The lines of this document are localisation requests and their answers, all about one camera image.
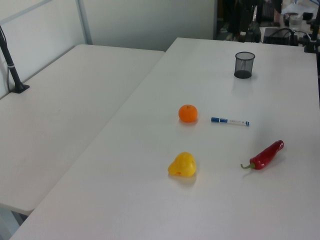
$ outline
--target orange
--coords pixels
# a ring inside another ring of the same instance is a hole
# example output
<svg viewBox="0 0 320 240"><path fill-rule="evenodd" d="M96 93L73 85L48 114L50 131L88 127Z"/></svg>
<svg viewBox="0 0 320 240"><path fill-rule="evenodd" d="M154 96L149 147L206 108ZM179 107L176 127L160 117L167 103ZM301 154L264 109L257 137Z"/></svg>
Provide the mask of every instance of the orange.
<svg viewBox="0 0 320 240"><path fill-rule="evenodd" d="M198 111L195 106L193 105L183 105L179 109L179 118L182 122L185 123L192 123L197 120Z"/></svg>

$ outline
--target blue marker cap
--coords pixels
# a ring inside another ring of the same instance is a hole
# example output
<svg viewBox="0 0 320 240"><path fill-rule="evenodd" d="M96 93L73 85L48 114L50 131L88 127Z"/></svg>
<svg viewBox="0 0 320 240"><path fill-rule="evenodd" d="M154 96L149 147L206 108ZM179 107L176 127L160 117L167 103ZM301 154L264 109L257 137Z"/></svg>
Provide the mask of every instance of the blue marker cap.
<svg viewBox="0 0 320 240"><path fill-rule="evenodd" d="M219 120L220 120L220 118L218 118L218 117L212 117L211 118L211 122L219 122Z"/></svg>

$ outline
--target white table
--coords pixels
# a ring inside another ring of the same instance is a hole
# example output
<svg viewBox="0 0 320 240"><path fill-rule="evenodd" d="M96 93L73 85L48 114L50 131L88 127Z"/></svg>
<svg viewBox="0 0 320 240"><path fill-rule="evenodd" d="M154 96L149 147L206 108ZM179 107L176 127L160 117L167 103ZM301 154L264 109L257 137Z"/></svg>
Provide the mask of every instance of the white table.
<svg viewBox="0 0 320 240"><path fill-rule="evenodd" d="M0 100L0 207L29 215L164 53L79 45Z"/></svg>
<svg viewBox="0 0 320 240"><path fill-rule="evenodd" d="M240 51L256 55L250 79L233 75ZM179 121L184 104L196 124ZM280 139L265 169L240 167ZM183 151L196 175L169 176ZM12 240L317 239L319 156L315 55L178 38Z"/></svg>

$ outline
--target white wall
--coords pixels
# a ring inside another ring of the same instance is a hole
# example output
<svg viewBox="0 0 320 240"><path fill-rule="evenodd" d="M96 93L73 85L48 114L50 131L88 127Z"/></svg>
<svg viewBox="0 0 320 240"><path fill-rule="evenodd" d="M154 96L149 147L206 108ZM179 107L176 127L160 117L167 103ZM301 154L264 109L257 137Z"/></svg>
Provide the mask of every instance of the white wall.
<svg viewBox="0 0 320 240"><path fill-rule="evenodd" d="M77 6L77 0L52 0L1 24L22 82L72 47L85 43ZM0 51L0 98L7 93L6 82L7 64ZM10 85L14 86L11 75Z"/></svg>
<svg viewBox="0 0 320 240"><path fill-rule="evenodd" d="M79 0L88 43L166 51L177 37L213 39L216 0Z"/></svg>

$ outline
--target mesh cup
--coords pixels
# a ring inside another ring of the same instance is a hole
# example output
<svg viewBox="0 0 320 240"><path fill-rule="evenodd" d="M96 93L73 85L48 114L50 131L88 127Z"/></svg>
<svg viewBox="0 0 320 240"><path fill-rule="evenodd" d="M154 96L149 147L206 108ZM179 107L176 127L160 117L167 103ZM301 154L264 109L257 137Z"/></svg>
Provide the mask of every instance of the mesh cup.
<svg viewBox="0 0 320 240"><path fill-rule="evenodd" d="M241 51L235 55L234 76L239 79L247 79L252 75L255 55L248 51Z"/></svg>

